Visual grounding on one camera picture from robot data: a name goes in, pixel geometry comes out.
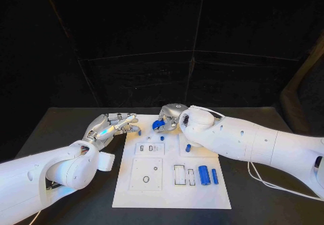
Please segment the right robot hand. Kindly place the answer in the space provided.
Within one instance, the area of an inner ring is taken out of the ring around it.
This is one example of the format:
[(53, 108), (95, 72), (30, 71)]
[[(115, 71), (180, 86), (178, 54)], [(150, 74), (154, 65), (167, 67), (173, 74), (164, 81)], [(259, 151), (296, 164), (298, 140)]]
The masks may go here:
[(173, 103), (161, 107), (158, 119), (152, 123), (154, 132), (173, 131), (177, 128), (180, 114), (188, 107), (183, 104)]

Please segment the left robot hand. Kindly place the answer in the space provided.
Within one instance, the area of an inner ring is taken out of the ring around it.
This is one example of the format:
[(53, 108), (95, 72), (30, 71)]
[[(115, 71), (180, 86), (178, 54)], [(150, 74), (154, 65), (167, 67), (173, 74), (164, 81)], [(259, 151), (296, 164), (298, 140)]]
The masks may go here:
[(141, 128), (132, 125), (137, 122), (135, 113), (102, 114), (90, 122), (82, 140), (102, 150), (114, 136), (141, 131)]

